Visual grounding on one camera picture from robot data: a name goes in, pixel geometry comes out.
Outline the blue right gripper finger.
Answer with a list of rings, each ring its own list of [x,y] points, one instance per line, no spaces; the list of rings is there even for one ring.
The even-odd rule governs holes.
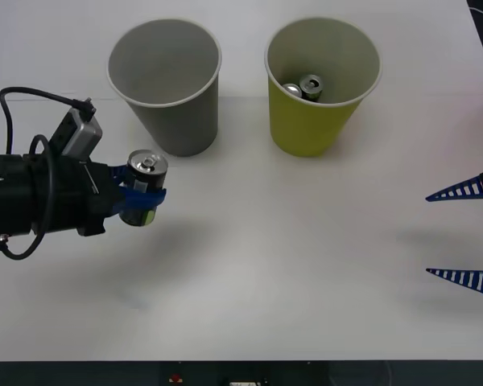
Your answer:
[[[478,176],[446,187],[441,191],[429,195],[428,202],[449,200],[475,200],[483,199],[483,172]]]
[[[426,271],[445,281],[483,294],[483,270],[454,270],[427,268]]]

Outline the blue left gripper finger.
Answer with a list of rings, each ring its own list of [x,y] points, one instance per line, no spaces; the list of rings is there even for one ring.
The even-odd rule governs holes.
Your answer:
[[[167,190],[159,189],[155,192],[141,192],[128,187],[119,187],[123,198],[113,205],[113,212],[125,210],[149,211],[158,207],[166,198]]]
[[[109,183],[115,187],[128,187],[130,171],[126,165],[108,166]]]

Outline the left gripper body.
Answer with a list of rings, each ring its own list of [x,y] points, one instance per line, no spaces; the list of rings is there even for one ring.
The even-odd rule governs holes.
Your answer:
[[[47,232],[75,229],[81,236],[105,232],[104,221],[122,201],[120,187],[106,164],[59,156],[52,217]]]

